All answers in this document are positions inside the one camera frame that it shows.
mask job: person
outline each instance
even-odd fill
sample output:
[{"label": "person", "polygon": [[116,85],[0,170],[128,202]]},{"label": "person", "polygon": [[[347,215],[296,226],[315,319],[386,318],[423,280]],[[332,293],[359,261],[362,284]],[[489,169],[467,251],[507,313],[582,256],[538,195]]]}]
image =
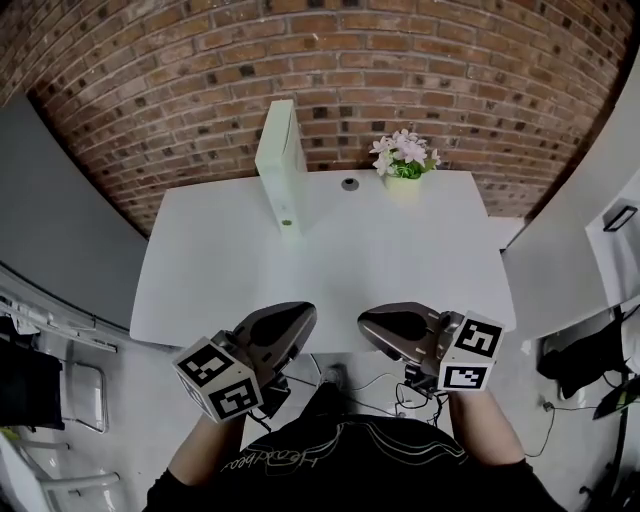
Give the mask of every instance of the person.
[{"label": "person", "polygon": [[563,510],[525,461],[488,391],[449,392],[456,441],[414,419],[349,414],[324,372],[300,417],[240,451],[244,417],[200,418],[149,490],[145,512],[356,502],[427,510]]}]

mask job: black object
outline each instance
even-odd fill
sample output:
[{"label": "black object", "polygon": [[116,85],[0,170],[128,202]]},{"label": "black object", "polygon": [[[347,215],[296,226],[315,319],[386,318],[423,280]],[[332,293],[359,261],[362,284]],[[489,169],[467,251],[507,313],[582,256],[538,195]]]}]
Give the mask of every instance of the black object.
[{"label": "black object", "polygon": [[633,217],[638,209],[635,206],[625,206],[611,222],[604,227],[604,231],[615,232],[624,226]]},{"label": "black object", "polygon": [[342,188],[345,189],[347,192],[353,192],[354,190],[358,190],[359,186],[360,186],[360,183],[358,183],[358,180],[354,178],[346,178],[342,180]]},{"label": "black object", "polygon": [[582,338],[562,352],[552,350],[542,357],[538,372],[557,380],[565,398],[598,380],[604,372],[627,371],[622,355],[622,319],[617,317],[604,329]]},{"label": "black object", "polygon": [[338,386],[332,382],[324,382],[313,394],[300,418],[304,420],[317,416],[340,416],[350,412]]},{"label": "black object", "polygon": [[[413,311],[389,311],[371,312],[365,311],[358,317],[359,322],[377,322],[380,327],[384,327],[389,332],[397,334],[409,341],[420,341],[428,333],[433,333],[424,317]],[[392,359],[397,360],[399,355],[393,354]]]},{"label": "black object", "polygon": [[18,343],[24,347],[30,347],[33,339],[36,337],[35,334],[23,335],[18,333],[10,316],[0,316],[0,334],[4,334],[4,336],[0,336],[0,338],[7,338],[9,341]]},{"label": "black object", "polygon": [[61,371],[55,357],[0,340],[0,425],[64,430]]},{"label": "black object", "polygon": [[2,489],[0,489],[0,512],[15,512],[15,510],[3,499]]},{"label": "black object", "polygon": [[[628,372],[622,373],[622,385],[617,388],[627,388],[629,384],[628,380]],[[596,412],[593,416],[593,419],[600,418],[602,416],[608,415],[616,410],[615,408],[609,408],[607,395],[604,400],[600,403],[600,405],[596,408]],[[601,410],[601,407],[605,405],[605,410],[608,412],[604,413]],[[589,495],[589,505],[585,508],[585,512],[599,512],[600,510],[607,511],[620,511],[620,510],[638,510],[638,488],[636,486],[635,491],[633,489],[625,489],[623,490],[623,486],[620,486],[617,496],[614,496],[614,490],[616,487],[616,482],[618,481],[618,475],[620,474],[620,464],[622,462],[622,452],[624,451],[624,442],[627,435],[627,422],[629,418],[629,411],[627,410],[629,404],[622,409],[622,414],[620,415],[620,426],[618,428],[618,442],[616,443],[616,453],[613,458],[613,462],[611,464],[607,464],[605,468],[604,476],[600,479],[598,484],[594,489],[589,489],[586,486],[580,488],[580,494],[587,493]],[[626,508],[629,505],[629,498],[632,497],[633,492],[635,492],[635,506]]]},{"label": "black object", "polygon": [[260,390],[262,394],[263,405],[258,407],[260,411],[267,415],[268,418],[273,418],[278,409],[282,407],[282,404],[289,398],[291,389],[284,375],[280,374],[273,379],[269,384]]},{"label": "black object", "polygon": [[277,306],[288,306],[280,311],[275,311],[269,315],[259,317],[250,327],[251,344],[259,347],[271,347],[281,338],[284,338],[291,326],[310,309],[315,312],[313,304],[308,302],[295,302],[278,304]]},{"label": "black object", "polygon": [[640,377],[623,382],[611,393],[605,396],[593,414],[593,419],[603,418],[617,411],[629,407],[640,398]]}]

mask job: gray panel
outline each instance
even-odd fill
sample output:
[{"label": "gray panel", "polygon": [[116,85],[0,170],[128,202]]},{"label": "gray panel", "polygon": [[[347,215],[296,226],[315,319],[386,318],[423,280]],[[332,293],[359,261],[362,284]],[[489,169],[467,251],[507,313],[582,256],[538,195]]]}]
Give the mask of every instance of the gray panel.
[{"label": "gray panel", "polygon": [[0,262],[129,329],[147,241],[62,151],[24,97],[0,110]]}]

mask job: white chair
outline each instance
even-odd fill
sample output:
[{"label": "white chair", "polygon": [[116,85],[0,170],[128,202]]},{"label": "white chair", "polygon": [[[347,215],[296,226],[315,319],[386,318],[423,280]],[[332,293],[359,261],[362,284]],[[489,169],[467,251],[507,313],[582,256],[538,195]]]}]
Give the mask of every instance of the white chair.
[{"label": "white chair", "polygon": [[96,414],[96,425],[91,425],[86,421],[81,420],[80,418],[70,418],[70,417],[62,417],[62,421],[65,422],[73,422],[82,425],[83,427],[88,428],[89,430],[93,430],[98,434],[106,434],[109,431],[109,414],[107,409],[107,377],[104,372],[98,368],[97,366],[92,366],[90,364],[81,363],[79,361],[66,361],[64,359],[58,358],[58,360],[63,364],[63,377],[68,377],[68,371],[73,368],[87,368],[98,376],[99,385],[95,388],[95,397],[96,401],[99,403],[99,407],[96,405],[95,410],[99,412]]},{"label": "white chair", "polygon": [[62,512],[55,492],[104,487],[120,480],[117,473],[53,479],[31,458],[26,448],[71,449],[66,443],[9,441],[0,433],[0,462],[4,464],[4,474],[0,472],[0,485],[16,512]]}]

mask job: black cable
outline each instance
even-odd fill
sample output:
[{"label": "black cable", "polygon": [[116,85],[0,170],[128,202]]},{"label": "black cable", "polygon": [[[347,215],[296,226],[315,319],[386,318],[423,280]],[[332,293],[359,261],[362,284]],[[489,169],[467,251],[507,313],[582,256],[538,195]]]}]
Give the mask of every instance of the black cable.
[{"label": "black cable", "polygon": [[438,420],[440,419],[440,415],[442,414],[442,408],[444,407],[444,404],[447,403],[447,400],[449,400],[449,397],[447,396],[444,400],[440,401],[440,397],[442,396],[440,395],[434,395],[436,397],[436,401],[438,402],[438,410],[433,414],[431,421],[433,421],[433,426],[436,428],[438,427]]},{"label": "black cable", "polygon": [[267,418],[267,416],[265,416],[264,418],[256,418],[255,414],[253,414],[253,412],[251,412],[251,411],[249,411],[247,413],[247,415],[253,421],[255,421],[258,425],[261,425],[262,427],[264,427],[267,430],[267,432],[269,432],[269,434],[271,433],[271,427],[264,422],[264,420]]},{"label": "black cable", "polygon": [[624,315],[624,316],[622,317],[622,321],[624,322],[624,321],[628,320],[630,317],[632,317],[632,316],[633,316],[633,314],[634,314],[636,311],[638,311],[638,308],[640,308],[640,304],[638,304],[635,308],[633,308],[633,309],[631,310],[631,312],[630,312],[630,313],[627,313],[626,315]]},{"label": "black cable", "polygon": [[609,379],[607,379],[607,375],[605,373],[602,374],[602,378],[604,379],[604,381],[609,384],[609,386],[611,386],[613,389],[616,389],[618,386],[614,386],[613,384],[611,384],[611,382],[609,382]]},{"label": "black cable", "polygon": [[[299,378],[297,378],[297,377],[291,377],[290,375],[285,375],[285,377],[286,377],[287,379],[295,380],[295,381],[297,381],[297,382],[301,382],[302,384],[307,384],[308,386],[311,386],[311,387],[317,388],[317,386],[316,386],[315,384],[313,384],[312,382],[309,382],[309,381],[306,381],[306,380],[302,380],[302,379],[299,379]],[[356,400],[355,398],[351,398],[349,395],[346,395],[346,394],[344,394],[344,393],[342,393],[342,392],[340,392],[340,394],[341,394],[344,398],[346,398],[347,400],[350,400],[350,401],[352,401],[352,402],[354,402],[354,403],[356,403],[356,404],[358,404],[358,405],[361,405],[362,407],[368,407],[369,409],[373,409],[374,411],[381,412],[381,413],[383,413],[383,414],[386,414],[387,416],[395,417],[393,414],[391,414],[391,413],[390,413],[390,412],[388,412],[388,411],[385,411],[384,409],[380,409],[380,408],[378,408],[378,407],[374,407],[373,405],[369,405],[369,404],[365,404],[365,403],[363,403],[363,402],[360,402],[359,400]]]},{"label": "black cable", "polygon": [[403,384],[402,382],[398,382],[396,384],[396,406],[399,405],[403,409],[414,410],[414,409],[422,409],[423,407],[426,407],[426,405],[429,403],[429,399],[425,397],[425,401],[421,405],[403,405],[403,400],[400,400],[400,397],[398,396],[398,389],[400,389],[400,386],[404,386],[407,389],[412,389],[406,384]]},{"label": "black cable", "polygon": [[[622,372],[620,375],[621,385],[629,382],[629,373]],[[624,452],[624,442],[627,437],[627,424],[629,421],[629,408],[625,407],[622,409],[622,413],[620,414],[620,425],[618,427],[618,442],[616,443],[616,453],[613,456],[613,471],[610,472],[610,488],[609,495],[613,495],[613,491],[616,487],[616,482],[618,480],[618,476],[620,474],[620,464],[622,463],[622,453]]]},{"label": "black cable", "polygon": [[528,453],[525,453],[527,457],[530,457],[532,459],[535,459],[536,457],[540,457],[540,455],[542,455],[542,452],[544,452],[544,449],[547,447],[547,443],[549,442],[549,436],[551,435],[551,429],[553,428],[553,422],[556,419],[556,408],[552,406],[551,411],[552,411],[551,424],[549,425],[549,430],[547,431],[547,437],[544,440],[544,444],[542,445],[542,448],[540,449],[537,455],[529,455]]},{"label": "black cable", "polygon": [[542,455],[542,452],[544,452],[544,449],[547,446],[547,443],[549,442],[549,436],[551,435],[551,429],[553,428],[553,422],[556,419],[556,411],[583,411],[586,409],[597,409],[597,407],[593,407],[593,406],[588,406],[588,407],[576,407],[573,409],[567,408],[567,407],[556,407],[555,405],[553,405],[550,402],[546,402],[544,404],[545,410],[549,410],[551,409],[552,411],[552,416],[551,416],[551,424],[549,425],[549,430],[547,431],[547,437],[544,440],[544,444],[542,445],[542,449],[540,450],[540,452],[537,455],[529,455],[528,453],[525,453],[525,455],[527,457],[531,457],[532,459],[535,459],[536,457],[540,457],[540,455]]},{"label": "black cable", "polygon": [[584,409],[597,409],[597,407],[594,407],[594,406],[576,407],[575,409],[567,409],[566,407],[556,407],[555,405],[552,406],[552,408],[555,409],[556,411],[582,411]]}]

